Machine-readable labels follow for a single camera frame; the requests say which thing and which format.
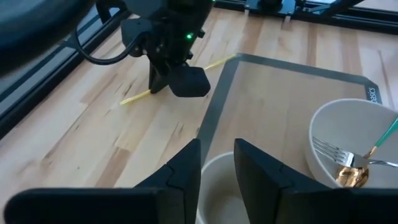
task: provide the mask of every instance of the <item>wooden table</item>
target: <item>wooden table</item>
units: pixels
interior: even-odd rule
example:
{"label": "wooden table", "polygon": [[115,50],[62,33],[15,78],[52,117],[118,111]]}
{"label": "wooden table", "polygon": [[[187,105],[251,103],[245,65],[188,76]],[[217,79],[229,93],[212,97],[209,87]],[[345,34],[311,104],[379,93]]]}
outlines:
{"label": "wooden table", "polygon": [[[396,36],[301,21],[248,17],[213,9],[191,65],[235,52],[364,75],[383,103],[398,108]],[[123,50],[120,30],[94,54]],[[214,87],[223,66],[207,71]],[[119,106],[147,90],[149,61],[127,58],[107,67],[83,62],[0,141],[0,206],[33,187],[133,187],[197,135],[214,88],[183,99],[169,89]]]}

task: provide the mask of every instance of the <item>silver fork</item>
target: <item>silver fork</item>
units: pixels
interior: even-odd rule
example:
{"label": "silver fork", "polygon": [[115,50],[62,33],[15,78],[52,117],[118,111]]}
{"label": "silver fork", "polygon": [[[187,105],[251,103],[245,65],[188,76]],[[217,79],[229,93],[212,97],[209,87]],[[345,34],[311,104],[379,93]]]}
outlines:
{"label": "silver fork", "polygon": [[398,164],[375,159],[365,159],[363,156],[348,152],[316,137],[312,137],[312,143],[317,152],[333,160],[335,163],[353,168],[364,167],[368,164],[390,166],[398,168]]}

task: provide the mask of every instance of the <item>white mug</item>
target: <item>white mug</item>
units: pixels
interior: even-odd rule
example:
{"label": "white mug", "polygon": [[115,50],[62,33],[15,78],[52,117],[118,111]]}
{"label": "white mug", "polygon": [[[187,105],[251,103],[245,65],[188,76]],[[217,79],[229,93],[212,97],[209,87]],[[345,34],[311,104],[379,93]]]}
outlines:
{"label": "white mug", "polygon": [[202,168],[197,223],[249,223],[236,179],[233,152],[216,156]]}

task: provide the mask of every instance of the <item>spoon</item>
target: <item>spoon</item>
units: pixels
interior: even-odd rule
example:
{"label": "spoon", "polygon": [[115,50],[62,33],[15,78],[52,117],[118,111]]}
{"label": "spoon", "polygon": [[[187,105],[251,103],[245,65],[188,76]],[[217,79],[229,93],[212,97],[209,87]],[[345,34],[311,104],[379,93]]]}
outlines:
{"label": "spoon", "polygon": [[[387,131],[380,137],[379,140],[377,140],[372,149],[363,157],[365,159],[369,159],[374,152],[376,152],[376,149],[380,147],[396,129],[398,129],[398,117],[395,118]],[[335,174],[335,179],[343,187],[362,187],[369,179],[368,166],[362,168],[339,166]]]}

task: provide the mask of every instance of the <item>cable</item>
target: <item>cable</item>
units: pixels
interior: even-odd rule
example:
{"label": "cable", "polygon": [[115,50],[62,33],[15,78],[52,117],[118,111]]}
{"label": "cable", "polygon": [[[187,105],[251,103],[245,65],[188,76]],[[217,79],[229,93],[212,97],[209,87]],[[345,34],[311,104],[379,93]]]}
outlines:
{"label": "cable", "polygon": [[[231,60],[231,59],[236,58],[237,56],[238,56],[237,54],[231,54],[230,56],[225,57],[225,58],[223,58],[223,59],[221,59],[221,60],[219,60],[219,61],[217,61],[217,62],[215,62],[215,63],[211,63],[210,65],[206,66],[206,67],[204,68],[204,70],[208,70],[208,69],[213,68],[213,67],[215,67],[215,66],[217,66],[217,65],[220,65],[220,64],[222,64],[222,63],[225,63],[225,62],[227,62],[227,61],[229,61],[229,60]],[[147,95],[150,95],[150,90],[147,90],[147,91],[145,91],[145,92],[143,92],[143,93],[140,93],[140,94],[138,94],[138,95],[135,95],[135,96],[132,96],[132,97],[130,97],[130,98],[127,98],[127,99],[123,100],[122,102],[120,102],[120,105],[126,105],[126,104],[128,104],[128,103],[131,103],[131,102],[133,102],[133,101],[136,101],[136,100],[138,100],[139,98],[142,98],[142,97],[147,96]]]}
{"label": "cable", "polygon": [[72,40],[76,43],[76,48],[77,51],[79,51],[79,53],[81,53],[84,58],[96,65],[111,65],[114,63],[118,63],[121,60],[123,60],[124,58],[127,57],[127,55],[129,55],[130,51],[133,49],[133,47],[135,46],[135,41],[136,39],[139,37],[140,35],[138,35],[136,38],[134,38],[130,44],[126,47],[126,49],[123,50],[123,52],[121,52],[118,56],[114,57],[114,58],[109,58],[109,59],[98,59],[98,58],[93,58],[92,56],[90,56],[89,54],[87,54],[83,47],[80,44],[79,38],[78,38],[78,34],[77,34],[77,29],[75,29],[72,32]]}

